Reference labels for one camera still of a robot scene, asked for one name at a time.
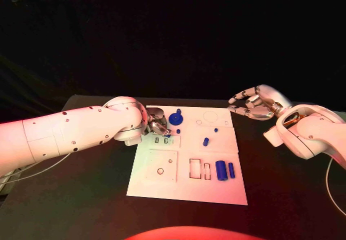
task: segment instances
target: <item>black table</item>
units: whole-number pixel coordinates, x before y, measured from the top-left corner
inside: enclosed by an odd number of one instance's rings
[[[75,95],[63,110],[111,97]],[[144,105],[225,108],[225,100],[137,98]],[[124,239],[151,229],[202,226],[265,239],[344,239],[346,217],[326,190],[329,156],[300,159],[262,136],[275,120],[232,114],[248,206],[127,196],[137,146],[111,140],[20,181],[0,208],[0,239]],[[23,176],[50,166],[43,161]],[[331,195],[346,210],[346,171],[333,163]]]

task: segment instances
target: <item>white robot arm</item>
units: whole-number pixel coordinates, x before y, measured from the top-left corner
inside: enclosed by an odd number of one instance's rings
[[[229,104],[245,97],[245,107],[230,105],[229,111],[251,119],[268,120],[277,116],[275,126],[264,133],[274,147],[285,144],[303,159],[320,153],[333,157],[346,169],[346,122],[318,105],[294,106],[285,96],[269,86],[259,85],[238,93]]]
[[[115,97],[102,106],[89,106],[47,116],[0,124],[0,176],[11,170],[66,155],[111,138],[127,146],[141,134],[168,135],[163,110],[144,108],[131,97]]]

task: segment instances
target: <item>small blue piece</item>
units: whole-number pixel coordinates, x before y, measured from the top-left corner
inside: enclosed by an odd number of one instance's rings
[[[229,176],[232,179],[235,179],[236,178],[235,169],[233,169],[233,164],[230,162],[228,163],[228,168],[229,168]]]
[[[176,110],[176,113],[170,114],[167,120],[168,120],[168,123],[174,126],[181,124],[183,116],[181,116],[181,110],[180,109]]]
[[[225,161],[222,161],[222,160],[216,161],[215,166],[216,166],[218,180],[219,181],[226,181],[229,178],[228,178],[228,170],[226,170]]]
[[[203,146],[205,146],[205,147],[207,146],[207,143],[209,143],[209,138],[206,137],[206,138],[203,139]]]

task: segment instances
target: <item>white board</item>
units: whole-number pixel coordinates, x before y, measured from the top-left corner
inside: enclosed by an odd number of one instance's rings
[[[170,138],[153,133],[141,136],[127,196],[248,205],[228,109],[147,107],[161,108],[167,120],[170,114],[180,109],[183,122],[177,126],[167,124],[171,129]],[[207,146],[203,146],[205,138],[209,138]],[[216,175],[219,160],[226,165],[225,181],[219,181]],[[230,178],[228,163],[233,165],[235,178]]]

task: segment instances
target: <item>cable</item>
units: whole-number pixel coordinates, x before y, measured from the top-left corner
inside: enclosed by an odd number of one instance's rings
[[[7,177],[11,177],[11,176],[20,174],[24,170],[27,170],[29,168],[32,168],[36,164],[39,164],[39,162],[33,163],[33,164],[29,165],[24,169],[21,169],[20,171],[14,172],[13,174],[8,174],[8,175],[1,176],[1,177],[0,177],[0,180],[4,179],[4,178],[7,178]]]
[[[331,199],[331,202],[334,204],[334,206],[337,207],[339,211],[341,212],[341,214],[346,216],[346,213],[344,211],[340,209],[340,207],[337,206],[336,204],[336,201],[331,197],[331,194],[330,194],[330,186],[329,186],[329,174],[330,174],[330,165],[331,165],[331,162],[333,162],[333,158],[330,159],[330,162],[329,162],[329,165],[327,165],[327,169],[326,169],[326,190],[327,190],[327,194],[329,194],[329,197]]]
[[[19,178],[17,180],[7,181],[7,182],[4,182],[4,183],[0,183],[0,185],[4,185],[4,184],[8,184],[8,183],[13,183],[13,182],[17,182],[17,181],[20,181],[20,180],[23,180],[23,179],[27,179],[27,178],[36,176],[37,174],[42,174],[46,170],[49,170],[53,166],[56,166],[56,165],[66,159],[66,157],[68,157],[69,155],[70,155],[70,153],[69,153],[52,166],[49,166],[49,167],[47,167],[46,169],[43,169],[42,171],[36,172],[33,175],[26,176],[26,177],[21,177],[21,178]]]

